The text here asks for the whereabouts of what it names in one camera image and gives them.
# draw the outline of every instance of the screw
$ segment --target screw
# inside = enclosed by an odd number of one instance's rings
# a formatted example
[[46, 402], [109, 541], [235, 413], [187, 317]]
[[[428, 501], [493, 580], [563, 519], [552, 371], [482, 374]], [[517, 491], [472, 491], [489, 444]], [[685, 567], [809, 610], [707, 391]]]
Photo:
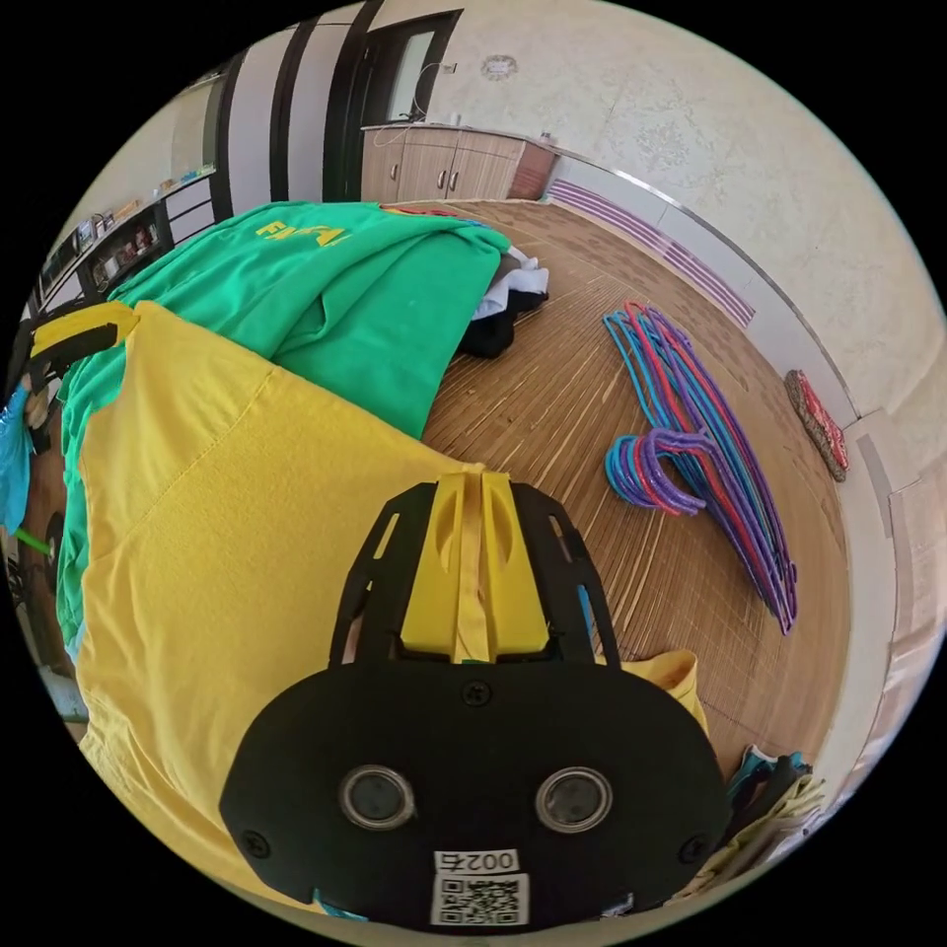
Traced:
[[483, 707], [490, 703], [492, 696], [489, 685], [483, 681], [470, 681], [469, 684], [464, 684], [464, 689], [461, 691], [461, 697], [468, 707]]
[[269, 842], [259, 832], [247, 829], [241, 836], [241, 841], [251, 858], [269, 857]]
[[707, 839], [704, 836], [694, 836], [689, 838], [678, 852], [678, 859], [686, 865], [693, 865], [706, 853], [709, 848]]

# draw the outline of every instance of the countertop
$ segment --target countertop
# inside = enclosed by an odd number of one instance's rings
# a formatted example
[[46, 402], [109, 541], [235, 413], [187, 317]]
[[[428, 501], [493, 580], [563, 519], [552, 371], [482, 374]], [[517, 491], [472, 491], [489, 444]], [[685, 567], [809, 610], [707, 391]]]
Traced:
[[545, 141], [542, 138], [533, 138], [530, 135], [522, 135], [515, 131], [500, 131], [495, 128], [477, 128], [473, 125], [450, 125], [439, 121], [413, 121], [410, 124], [405, 122], [389, 122], [382, 125], [363, 125], [362, 131], [380, 131], [383, 128], [402, 128], [405, 131], [409, 128], [439, 128], [451, 131], [470, 131], [480, 135], [495, 135], [498, 138], [514, 138], [517, 141], [529, 142], [531, 145], [542, 148], [544, 151], [550, 151], [553, 155], [559, 155], [562, 158], [574, 158], [576, 161], [585, 162], [585, 164], [592, 165], [593, 168], [598, 168], [601, 171], [607, 171], [610, 174], [634, 180], [621, 171], [616, 171], [614, 168], [607, 168], [605, 165], [599, 164], [599, 162], [593, 158], [589, 158], [588, 155], [579, 154], [577, 151], [569, 151], [568, 148], [563, 148], [561, 145], [556, 145], [553, 142]]
[[542, 138], [531, 138], [529, 135], [521, 135], [515, 131], [498, 131], [492, 128], [474, 128], [472, 125], [449, 125], [438, 121], [413, 121], [391, 122], [384, 125], [363, 125], [362, 131], [381, 131], [382, 128], [403, 128], [408, 131], [410, 128], [438, 128], [447, 131], [471, 131], [478, 135], [493, 135], [497, 138], [514, 138], [516, 141], [526, 141], [544, 151], [551, 151], [553, 154], [559, 154], [559, 149], [555, 145]]

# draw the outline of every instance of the green handle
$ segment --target green handle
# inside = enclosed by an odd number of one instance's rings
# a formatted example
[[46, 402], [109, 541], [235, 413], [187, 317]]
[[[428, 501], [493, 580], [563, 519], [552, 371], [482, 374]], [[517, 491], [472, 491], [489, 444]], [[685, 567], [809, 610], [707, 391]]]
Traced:
[[43, 555], [52, 554], [52, 549], [47, 543], [44, 543], [42, 540], [38, 540], [35, 536], [31, 536], [25, 529], [23, 529], [23, 527], [18, 529], [13, 535], [21, 543], [26, 543], [27, 546], [31, 546], [37, 552], [41, 552]]

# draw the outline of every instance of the clothing pile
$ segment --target clothing pile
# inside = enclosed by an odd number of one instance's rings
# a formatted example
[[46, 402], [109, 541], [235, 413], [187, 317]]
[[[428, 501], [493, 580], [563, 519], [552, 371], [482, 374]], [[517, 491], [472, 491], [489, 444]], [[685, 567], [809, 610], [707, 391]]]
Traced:
[[[121, 284], [109, 302], [159, 303], [420, 438], [450, 360], [459, 351], [498, 355], [517, 316], [546, 298], [547, 281], [537, 260], [476, 221], [296, 201], [209, 228]], [[125, 359], [124, 342], [78, 358], [58, 393], [66, 511], [56, 608], [71, 653], [89, 564], [79, 462], [90, 419], [121, 389]], [[21, 399], [6, 405], [0, 445], [9, 525], [29, 488]]]
[[514, 323], [548, 298], [549, 271], [515, 247], [500, 258], [490, 288], [473, 313], [458, 352], [496, 358], [513, 344]]
[[787, 851], [787, 842], [803, 838], [822, 816], [824, 785], [801, 754], [770, 757], [748, 747], [727, 786], [730, 825], [716, 851], [671, 901], [706, 892]]
[[[378, 510], [419, 482], [482, 467], [155, 303], [134, 312], [124, 382], [89, 419], [79, 459], [92, 545], [81, 749], [179, 857], [298, 908], [265, 887], [222, 822], [234, 756], [274, 696], [327, 666], [340, 590]], [[464, 620], [481, 634], [463, 647], [487, 659], [485, 615]], [[693, 654], [622, 668], [706, 732]]]

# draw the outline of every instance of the camera lens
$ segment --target camera lens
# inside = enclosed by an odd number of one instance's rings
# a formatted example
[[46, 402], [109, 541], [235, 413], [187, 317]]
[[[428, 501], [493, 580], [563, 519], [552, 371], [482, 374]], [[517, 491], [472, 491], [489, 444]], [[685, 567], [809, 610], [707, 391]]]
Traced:
[[402, 826], [414, 814], [407, 780], [386, 766], [360, 766], [343, 781], [342, 812], [356, 826], [382, 832]]
[[540, 821], [554, 832], [587, 832], [612, 808], [612, 788], [600, 773], [576, 767], [550, 776], [536, 795]]

